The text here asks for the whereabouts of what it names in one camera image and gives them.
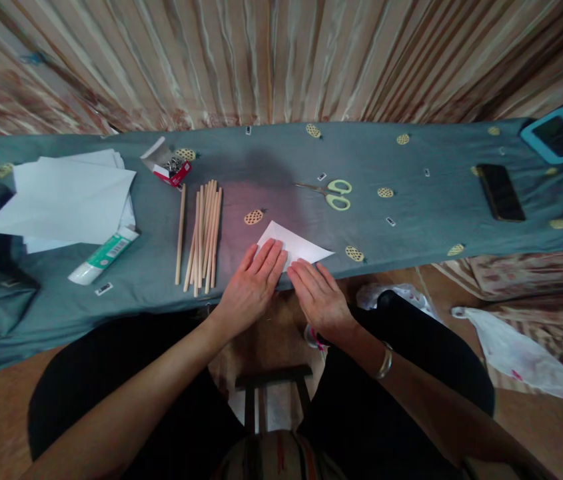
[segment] black phone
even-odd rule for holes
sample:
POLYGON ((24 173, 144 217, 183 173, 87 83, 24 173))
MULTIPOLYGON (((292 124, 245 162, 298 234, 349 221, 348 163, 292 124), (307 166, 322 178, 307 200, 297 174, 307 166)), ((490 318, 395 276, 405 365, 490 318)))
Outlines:
POLYGON ((477 165, 481 185, 488 198, 492 216, 501 221, 522 222, 526 216, 503 165, 477 165))

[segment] white paper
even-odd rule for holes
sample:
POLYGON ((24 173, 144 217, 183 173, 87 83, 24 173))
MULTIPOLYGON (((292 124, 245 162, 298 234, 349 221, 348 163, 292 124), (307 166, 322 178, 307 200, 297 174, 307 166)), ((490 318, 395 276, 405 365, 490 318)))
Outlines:
POLYGON ((300 258, 314 263, 330 257, 334 253, 317 247, 314 243, 299 237, 296 233, 291 232, 274 221, 270 222, 270 225, 268 225, 268 228, 266 228, 266 231, 257 242, 259 249, 271 238, 281 240, 283 242, 283 249, 288 251, 288 261, 283 267, 283 271, 286 271, 293 261, 297 261, 300 258))
POLYGON ((14 168, 0 233, 103 244, 119 227, 134 171, 44 159, 14 168))
MULTIPOLYGON (((48 157, 40 157, 38 161, 44 161, 48 157)), ((68 161, 80 161, 83 163, 91 163, 93 165, 101 165, 102 167, 118 168, 124 169, 125 165, 121 154, 118 152, 108 149, 101 150, 92 153, 82 153, 80 155, 70 155, 68 157, 60 157, 60 160, 68 161)), ((133 210, 133 204, 130 199, 130 193, 126 197, 126 203, 123 206, 123 211, 121 213, 121 219, 119 220, 120 227, 126 227, 128 225, 136 225, 135 212, 133 210)), ((74 241, 63 241, 63 240, 52 240, 52 239, 42 239, 38 237, 24 237, 24 244, 26 244, 26 251, 28 253, 38 253, 46 250, 53 250, 57 248, 67 247, 69 245, 74 245, 77 242, 74 241)))

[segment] bamboo skewer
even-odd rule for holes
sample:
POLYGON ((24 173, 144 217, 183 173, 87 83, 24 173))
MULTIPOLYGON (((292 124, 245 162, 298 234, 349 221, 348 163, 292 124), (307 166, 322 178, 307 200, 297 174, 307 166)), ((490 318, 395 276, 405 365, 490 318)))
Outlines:
POLYGON ((204 218, 203 215, 203 209, 204 209, 204 188, 203 185, 201 185, 201 193, 199 195, 199 230, 197 230, 197 281, 195 282, 195 296, 198 295, 197 289, 200 289, 202 287, 201 284, 201 267, 203 266, 203 236, 204 236, 204 226, 205 226, 205 221, 206 219, 204 218))
POLYGON ((217 216, 217 214, 219 213, 219 192, 215 192, 213 195, 213 212, 212 212, 212 216, 211 216, 211 225, 210 225, 210 239, 211 239, 211 243, 210 245, 207 247, 208 250, 208 263, 206 264, 206 289, 205 289, 205 293, 206 295, 208 295, 210 293, 210 282, 211 282, 211 277, 212 277, 212 265, 213 265, 213 261, 212 261, 212 253, 211 251, 213 250, 213 239, 215 238, 215 233, 217 231, 217 222, 215 221, 215 217, 217 216))
POLYGON ((197 192, 197 211, 195 212, 195 219, 196 219, 196 221, 195 221, 195 233, 196 233, 197 236, 195 238, 196 245, 195 245, 195 251, 193 253, 193 272, 191 274, 192 277, 190 279, 190 283, 193 286, 193 292, 195 294, 195 297, 199 294, 197 292, 197 287, 199 285, 199 282, 197 281, 197 271, 198 271, 197 264, 199 263, 198 262, 198 259, 199 259, 199 235, 201 234, 201 229, 200 229, 200 226, 201 226, 201 222, 200 222, 201 210, 199 209, 200 204, 201 204, 201 199, 200 199, 199 192, 197 192))
POLYGON ((179 239, 177 240, 177 270, 175 271, 175 285, 181 283, 181 249, 183 248, 183 218, 186 213, 186 184, 181 189, 181 209, 179 211, 179 239))
POLYGON ((194 282, 190 282, 191 278, 190 275, 193 272, 192 266, 193 266, 193 257, 195 255, 195 250, 197 246, 197 224, 195 223, 195 231, 193 233, 193 244, 190 247, 190 256, 188 257, 188 267, 186 268, 186 278, 183 282, 183 291, 187 292, 188 291, 188 285, 190 283, 194 283, 194 282))
POLYGON ((203 209, 203 238, 202 238, 202 242, 203 242, 203 258, 201 259, 201 284, 199 285, 199 288, 203 287, 203 277, 205 276, 205 271, 203 269, 203 262, 204 259, 206 257, 206 251, 207 251, 207 245, 208 245, 208 218, 209 218, 209 207, 211 206, 210 203, 210 190, 211 190, 211 185, 213 184, 213 181, 210 180, 208 183, 206 183, 206 185, 204 185, 204 209, 203 209))
POLYGON ((217 269, 217 240, 219 238, 219 223, 221 222, 221 197, 223 196, 223 189, 219 188, 219 197, 217 199, 217 212, 215 213, 215 232, 213 233, 213 264, 211 269, 211 287, 215 288, 215 271, 217 269))
POLYGON ((208 221, 206 222, 206 237, 205 237, 205 246, 203 249, 203 266, 201 267, 201 275, 203 278, 206 277, 208 271, 208 260, 210 259, 211 248, 212 248, 212 238, 211 238, 211 231, 213 228, 213 222, 215 218, 215 197, 217 196, 217 182, 215 180, 211 180, 211 189, 210 195, 208 195, 208 204, 209 208, 206 210, 208 214, 208 221))

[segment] white tube with green label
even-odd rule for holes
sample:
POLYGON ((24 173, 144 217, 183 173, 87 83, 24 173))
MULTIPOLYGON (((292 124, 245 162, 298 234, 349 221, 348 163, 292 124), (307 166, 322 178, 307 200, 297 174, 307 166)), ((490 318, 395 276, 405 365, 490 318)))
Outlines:
POLYGON ((116 234, 68 276, 68 280, 90 285, 138 236, 134 225, 120 227, 116 234))

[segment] wooden stool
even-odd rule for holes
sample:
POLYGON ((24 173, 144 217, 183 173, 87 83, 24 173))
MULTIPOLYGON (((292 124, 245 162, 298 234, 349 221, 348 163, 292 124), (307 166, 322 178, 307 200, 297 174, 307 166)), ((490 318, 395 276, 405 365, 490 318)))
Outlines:
MULTIPOLYGON (((255 434, 255 389, 261 389, 269 385, 278 385, 279 383, 296 383, 299 392, 299 401, 301 410, 305 417, 310 405, 310 395, 308 395, 308 387, 306 387, 306 377, 312 377, 312 369, 310 365, 299 365, 297 367, 288 367, 278 370, 270 370, 263 373, 255 373, 254 375, 242 375, 235 381, 235 389, 237 391, 246 391, 246 407, 244 412, 245 427, 251 434, 255 434)), ((266 405, 263 390, 259 391, 259 433, 267 431, 266 428, 266 405)))

